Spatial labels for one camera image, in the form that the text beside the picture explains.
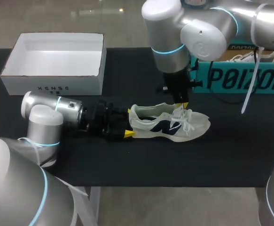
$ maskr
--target blue led ring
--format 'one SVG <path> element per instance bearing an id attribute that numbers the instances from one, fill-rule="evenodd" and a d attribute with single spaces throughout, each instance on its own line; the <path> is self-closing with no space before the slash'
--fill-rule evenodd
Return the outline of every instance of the blue led ring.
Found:
<path id="1" fill-rule="evenodd" d="M 183 44 L 182 46 L 178 47 L 177 49 L 172 50 L 172 51 L 169 51 L 169 52 L 159 52 L 159 51 L 154 50 L 153 48 L 151 48 L 151 49 L 152 49 L 152 51 L 154 51 L 155 53 L 166 55 L 166 54 L 175 53 L 175 52 L 179 51 L 180 49 L 182 49 L 184 46 L 185 46 L 185 45 Z"/>
<path id="2" fill-rule="evenodd" d="M 42 201 L 41 201 L 41 204 L 39 205 L 39 209 L 37 211 L 37 213 L 35 214 L 34 218 L 32 219 L 31 223 L 29 224 L 29 226 L 33 226 L 35 224 L 35 222 L 38 220 L 42 210 L 43 210 L 43 207 L 45 205 L 45 201 L 46 201 L 46 198 L 47 198 L 47 193 L 48 193 L 48 180 L 47 180 L 47 176 L 46 176 L 46 173 L 45 171 L 40 168 L 43 172 L 43 175 L 44 175 L 44 180 L 45 180 L 45 188 L 44 188 L 44 194 L 43 194 L 43 198 L 42 198 Z"/>
<path id="3" fill-rule="evenodd" d="M 37 144 L 37 143 L 34 143 L 35 145 L 38 145 L 38 146 L 42 146 L 42 147 L 48 147 L 48 146 L 56 146 L 56 145 L 59 145 L 60 142 L 56 143 L 56 144 L 51 144 L 51 145 L 44 145 L 44 144 Z"/>
<path id="4" fill-rule="evenodd" d="M 56 106 L 55 106 L 55 111 L 57 110 L 57 106 L 58 106 L 58 104 L 60 103 L 61 98 L 62 98 L 62 97 L 58 97 L 58 100 L 57 100 Z"/>
<path id="5" fill-rule="evenodd" d="M 222 10 L 222 11 L 228 13 L 228 14 L 235 20 L 235 23 L 236 23 L 236 26 L 237 26 L 237 32 L 236 32 L 236 34 L 238 34 L 239 25 L 238 25 L 238 22 L 237 22 L 235 16 L 234 16 L 231 12 L 227 11 L 226 9 L 224 9 L 224 8 L 222 8 L 222 7 L 213 7 L 213 8 L 210 8 L 210 9 Z"/>

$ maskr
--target black tablecloth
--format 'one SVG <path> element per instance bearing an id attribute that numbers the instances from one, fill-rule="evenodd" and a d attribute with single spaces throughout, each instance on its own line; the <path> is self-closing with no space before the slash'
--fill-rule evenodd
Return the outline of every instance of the black tablecloth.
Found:
<path id="1" fill-rule="evenodd" d="M 9 53 L 0 49 L 0 72 Z M 85 104 L 104 99 L 120 107 L 171 103 L 171 97 L 155 93 L 162 82 L 149 48 L 110 48 L 102 96 L 71 98 Z M 26 136 L 21 101 L 8 95 L 0 79 L 0 137 Z M 265 186 L 274 167 L 274 95 L 254 95 L 244 115 L 241 105 L 224 104 L 212 94 L 190 93 L 190 102 L 210 117 L 203 137 L 186 143 L 64 139 L 50 172 L 74 186 Z"/>

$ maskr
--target sneaker sole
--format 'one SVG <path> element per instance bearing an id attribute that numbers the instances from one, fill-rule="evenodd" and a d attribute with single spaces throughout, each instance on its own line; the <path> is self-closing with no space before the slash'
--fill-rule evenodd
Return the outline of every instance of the sneaker sole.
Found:
<path id="1" fill-rule="evenodd" d="M 208 126 L 207 130 L 204 133 L 199 134 L 199 135 L 194 136 L 194 137 L 176 137 L 176 136 L 165 134 L 165 133 L 162 133 L 162 132 L 151 132 L 151 131 L 146 131 L 146 130 L 142 130 L 142 129 L 133 128 L 133 130 L 135 132 L 135 134 L 133 135 L 133 138 L 165 137 L 165 138 L 168 138 L 168 139 L 172 140 L 173 142 L 178 142 L 178 143 L 179 142 L 186 142 L 186 141 L 194 140 L 196 138 L 201 137 L 203 134 L 205 134 L 208 131 L 208 129 L 210 128 L 210 125 L 211 125 L 211 123 L 209 123 L 209 126 Z"/>

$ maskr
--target navy n logo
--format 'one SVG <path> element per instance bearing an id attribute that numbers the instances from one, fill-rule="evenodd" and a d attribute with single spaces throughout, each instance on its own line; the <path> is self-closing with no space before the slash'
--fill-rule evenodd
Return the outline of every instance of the navy n logo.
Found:
<path id="1" fill-rule="evenodd" d="M 177 121 L 172 125 L 170 128 L 170 121 L 168 120 L 162 120 L 160 121 L 154 128 L 152 128 L 151 132 L 160 132 L 168 134 L 168 135 L 174 135 L 180 128 L 181 124 L 179 124 Z"/>

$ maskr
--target cable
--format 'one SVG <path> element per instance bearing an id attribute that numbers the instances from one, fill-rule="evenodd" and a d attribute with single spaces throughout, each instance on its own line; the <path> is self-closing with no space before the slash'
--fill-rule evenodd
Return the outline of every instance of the cable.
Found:
<path id="1" fill-rule="evenodd" d="M 55 177 L 55 178 L 56 178 L 56 179 L 59 179 L 59 180 L 60 180 L 61 182 L 63 182 L 66 186 L 70 187 L 70 188 L 73 189 L 74 191 L 76 191 L 76 192 L 78 192 L 78 193 L 80 193 L 80 194 L 82 194 L 82 195 L 84 195 L 84 196 L 88 196 L 87 193 L 85 193 L 85 192 L 83 192 L 83 191 L 80 191 L 77 187 L 72 186 L 71 184 L 69 184 L 69 183 L 63 181 L 63 180 L 60 179 L 60 178 L 57 178 L 57 177 Z"/>
<path id="2" fill-rule="evenodd" d="M 254 49 L 254 60 L 255 60 L 255 63 L 257 62 L 257 57 L 256 57 L 256 52 L 257 52 L 257 48 Z M 210 66 L 209 66 L 209 70 L 208 70 L 208 83 L 211 81 L 211 71 L 212 71 L 212 66 L 213 66 L 213 63 L 214 61 L 211 61 L 210 62 Z M 259 75 L 257 74 L 257 84 L 255 86 L 255 89 L 252 91 L 251 96 L 253 96 L 257 89 L 258 89 L 258 83 L 259 83 L 259 80 L 260 80 L 260 77 Z M 239 100 L 239 101 L 228 101 L 228 100 L 224 100 L 222 98 L 220 98 L 219 96 L 216 95 L 216 93 L 212 90 L 211 87 L 209 87 L 209 90 L 210 92 L 213 94 L 213 96 L 218 99 L 220 102 L 223 102 L 225 104 L 228 104 L 228 105 L 238 105 L 238 104 L 242 104 L 244 103 L 244 100 Z"/>
<path id="3" fill-rule="evenodd" d="M 263 50 L 264 50 L 264 47 L 259 47 L 259 53 L 258 53 L 257 62 L 255 63 L 255 69 L 254 69 L 253 77 L 251 79 L 251 84 L 250 84 L 248 93 L 246 94 L 246 98 L 245 98 L 244 104 L 242 106 L 241 114 L 244 113 L 244 111 L 246 109 L 246 106 L 248 104 L 248 101 L 250 99 L 251 91 L 252 91 L 252 89 L 254 87 L 254 83 L 255 83 L 255 80 L 256 80 L 256 76 L 257 76 L 257 72 L 258 72 L 258 67 L 259 67 L 259 64 L 260 64 L 260 59 L 261 59 L 262 51 Z"/>
<path id="4" fill-rule="evenodd" d="M 84 129 L 76 129 L 76 130 L 73 130 L 73 131 L 69 132 L 67 134 L 67 137 L 71 137 L 71 138 L 75 137 L 75 138 L 77 138 L 77 137 L 79 137 L 79 134 L 86 135 L 86 134 L 88 134 L 88 131 L 86 131 Z"/>
<path id="5" fill-rule="evenodd" d="M 45 165 L 47 162 L 49 162 L 50 160 L 54 159 L 56 156 L 57 156 L 57 152 L 55 152 L 51 157 L 49 157 L 46 160 L 44 160 L 39 166 Z"/>
<path id="6" fill-rule="evenodd" d="M 37 156 L 37 162 L 36 163 L 39 166 L 40 165 L 39 150 L 38 150 L 38 147 L 35 145 L 35 143 L 32 140 L 30 140 L 29 138 L 27 138 L 27 137 L 21 137 L 18 140 L 26 140 L 29 144 L 32 145 L 32 147 L 33 147 L 33 149 L 34 149 L 34 151 L 36 153 L 36 156 Z"/>

